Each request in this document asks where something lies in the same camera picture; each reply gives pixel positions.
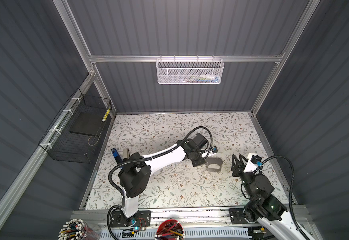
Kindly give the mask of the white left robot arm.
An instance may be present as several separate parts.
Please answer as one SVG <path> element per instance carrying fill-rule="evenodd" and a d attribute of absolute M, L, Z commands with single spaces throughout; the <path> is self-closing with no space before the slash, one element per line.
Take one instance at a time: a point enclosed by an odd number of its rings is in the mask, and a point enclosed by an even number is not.
<path fill-rule="evenodd" d="M 116 212 L 122 218 L 121 226 L 133 226 L 139 216 L 139 195 L 145 191 L 153 174 L 184 160 L 190 160 L 194 168 L 205 165 L 206 159 L 217 152 L 211 131 L 199 126 L 165 150 L 143 156 L 139 153 L 132 154 L 108 174 L 109 183 L 122 197 L 121 205 L 112 206 L 109 215 Z"/>

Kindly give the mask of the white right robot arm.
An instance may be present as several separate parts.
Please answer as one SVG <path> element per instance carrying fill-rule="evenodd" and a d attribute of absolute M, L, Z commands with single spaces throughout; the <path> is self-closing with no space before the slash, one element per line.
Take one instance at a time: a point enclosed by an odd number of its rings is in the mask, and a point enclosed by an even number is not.
<path fill-rule="evenodd" d="M 275 187 L 262 173 L 263 166 L 273 159 L 287 161 L 291 170 L 288 206 L 285 206 L 272 193 Z M 233 177 L 241 180 L 241 193 L 248 200 L 244 206 L 244 219 L 248 223 L 259 223 L 279 240 L 312 240 L 313 237 L 298 223 L 292 206 L 292 189 L 294 183 L 294 167 L 291 160 L 283 156 L 271 156 L 262 159 L 258 155 L 249 154 L 231 156 Z"/>

